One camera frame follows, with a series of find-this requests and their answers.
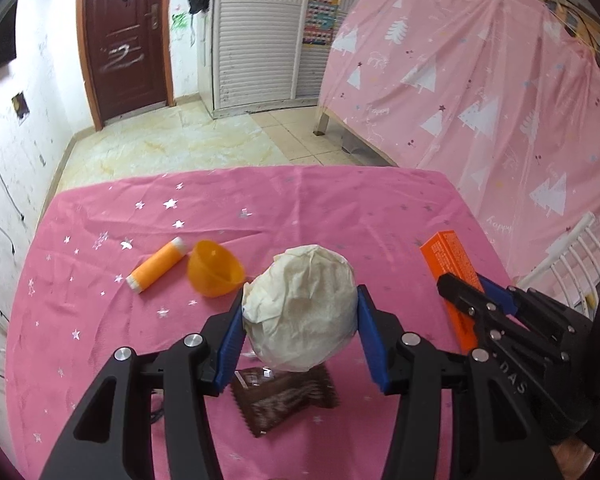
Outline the orange cardboard box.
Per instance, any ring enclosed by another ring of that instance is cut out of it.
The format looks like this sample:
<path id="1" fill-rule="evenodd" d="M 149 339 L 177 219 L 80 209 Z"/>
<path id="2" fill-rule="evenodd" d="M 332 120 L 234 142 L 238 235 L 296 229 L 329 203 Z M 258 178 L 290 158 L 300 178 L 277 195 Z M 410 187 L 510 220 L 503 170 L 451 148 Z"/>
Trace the orange cardboard box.
<path id="1" fill-rule="evenodd" d="M 478 274 L 454 231 L 437 232 L 420 246 L 420 252 L 432 277 L 436 281 L 442 280 L 446 314 L 460 351 L 467 354 L 478 346 L 478 338 L 474 331 L 475 322 L 469 314 L 455 305 L 454 296 L 463 285 L 482 292 Z"/>

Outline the brown snack wrapper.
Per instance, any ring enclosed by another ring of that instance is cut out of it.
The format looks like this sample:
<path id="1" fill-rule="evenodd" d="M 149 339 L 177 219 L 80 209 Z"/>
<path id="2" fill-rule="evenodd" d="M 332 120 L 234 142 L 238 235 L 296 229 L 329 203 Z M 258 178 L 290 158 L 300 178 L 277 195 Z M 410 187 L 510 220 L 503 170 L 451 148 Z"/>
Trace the brown snack wrapper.
<path id="1" fill-rule="evenodd" d="M 235 370 L 230 391 L 253 437 L 260 438 L 306 408 L 332 410 L 339 398 L 324 364 L 306 372 Z"/>

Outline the orange plastic half shell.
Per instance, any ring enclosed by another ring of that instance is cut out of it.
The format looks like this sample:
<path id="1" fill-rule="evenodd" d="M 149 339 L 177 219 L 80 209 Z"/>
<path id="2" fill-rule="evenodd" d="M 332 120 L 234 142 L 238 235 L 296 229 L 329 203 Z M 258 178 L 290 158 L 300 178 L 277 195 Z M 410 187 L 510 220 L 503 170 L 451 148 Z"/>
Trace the orange plastic half shell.
<path id="1" fill-rule="evenodd" d="M 246 274 L 239 260 L 224 246 L 200 240 L 189 256 L 187 277 L 196 292 L 216 298 L 242 286 Z"/>

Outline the white paper ball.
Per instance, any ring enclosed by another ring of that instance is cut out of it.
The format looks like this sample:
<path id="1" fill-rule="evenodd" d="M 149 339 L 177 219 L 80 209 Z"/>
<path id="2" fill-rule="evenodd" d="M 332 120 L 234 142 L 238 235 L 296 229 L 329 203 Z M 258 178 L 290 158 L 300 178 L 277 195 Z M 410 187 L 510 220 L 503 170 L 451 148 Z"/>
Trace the white paper ball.
<path id="1" fill-rule="evenodd" d="M 242 290 L 242 326 L 254 354 L 303 373 L 336 356 L 358 329 L 353 268 L 320 245 L 289 248 Z"/>

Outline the white metal chair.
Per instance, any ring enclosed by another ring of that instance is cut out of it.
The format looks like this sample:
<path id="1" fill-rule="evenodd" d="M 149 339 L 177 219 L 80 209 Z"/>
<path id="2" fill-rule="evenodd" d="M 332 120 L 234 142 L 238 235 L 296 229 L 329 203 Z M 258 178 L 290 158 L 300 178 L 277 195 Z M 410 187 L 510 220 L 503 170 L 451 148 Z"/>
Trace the white metal chair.
<path id="1" fill-rule="evenodd" d="M 544 292 L 592 320 L 600 303 L 600 239 L 595 226 L 595 214 L 588 211 L 550 244 L 545 258 L 516 286 Z"/>

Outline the orange thread spool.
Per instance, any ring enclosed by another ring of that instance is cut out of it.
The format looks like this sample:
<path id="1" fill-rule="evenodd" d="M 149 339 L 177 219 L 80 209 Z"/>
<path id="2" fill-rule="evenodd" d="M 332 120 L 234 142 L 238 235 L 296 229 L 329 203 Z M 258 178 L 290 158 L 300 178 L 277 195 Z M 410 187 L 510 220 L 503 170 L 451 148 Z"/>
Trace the orange thread spool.
<path id="1" fill-rule="evenodd" d="M 125 279 L 132 292 L 141 294 L 169 272 L 186 255 L 187 246 L 181 237 L 174 237 L 162 246 L 158 252 L 137 266 Z"/>

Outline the pink tree-print bed curtain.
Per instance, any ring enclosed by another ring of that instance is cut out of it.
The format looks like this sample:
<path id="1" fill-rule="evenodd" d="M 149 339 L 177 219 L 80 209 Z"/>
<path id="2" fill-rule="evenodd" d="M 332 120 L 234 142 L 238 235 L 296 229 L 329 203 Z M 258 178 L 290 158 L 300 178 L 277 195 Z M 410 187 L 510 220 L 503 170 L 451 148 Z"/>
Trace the pink tree-print bed curtain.
<path id="1" fill-rule="evenodd" d="M 600 66 L 539 0 L 356 0 L 320 104 L 445 174 L 514 278 L 600 216 Z"/>

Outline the white louvered wardrobe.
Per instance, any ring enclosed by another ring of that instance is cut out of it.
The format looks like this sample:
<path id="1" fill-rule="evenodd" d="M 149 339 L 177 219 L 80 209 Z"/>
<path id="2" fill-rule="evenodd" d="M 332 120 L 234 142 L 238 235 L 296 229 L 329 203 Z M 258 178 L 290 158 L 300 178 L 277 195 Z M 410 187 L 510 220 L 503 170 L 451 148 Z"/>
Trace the white louvered wardrobe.
<path id="1" fill-rule="evenodd" d="M 340 0 L 334 38 L 355 0 Z M 214 118 L 316 104 L 328 47 L 302 44 L 308 0 L 210 0 L 197 21 L 198 91 Z"/>

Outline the dark red door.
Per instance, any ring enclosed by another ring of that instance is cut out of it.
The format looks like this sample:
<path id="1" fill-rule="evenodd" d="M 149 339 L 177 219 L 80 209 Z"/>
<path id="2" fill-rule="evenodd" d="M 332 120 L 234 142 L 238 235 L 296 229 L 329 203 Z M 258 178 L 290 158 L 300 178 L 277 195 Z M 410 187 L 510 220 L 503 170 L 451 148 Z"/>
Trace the dark red door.
<path id="1" fill-rule="evenodd" d="M 76 33 L 94 127 L 175 104 L 170 0 L 76 0 Z"/>

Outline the colourful wall poster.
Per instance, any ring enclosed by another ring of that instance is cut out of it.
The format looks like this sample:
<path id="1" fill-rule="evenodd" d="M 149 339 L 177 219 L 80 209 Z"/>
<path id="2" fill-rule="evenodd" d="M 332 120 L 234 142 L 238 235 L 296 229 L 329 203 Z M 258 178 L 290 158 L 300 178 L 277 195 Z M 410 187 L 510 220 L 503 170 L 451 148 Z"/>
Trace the colourful wall poster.
<path id="1" fill-rule="evenodd" d="M 308 0 L 302 44 L 328 47 L 334 38 L 340 0 Z"/>

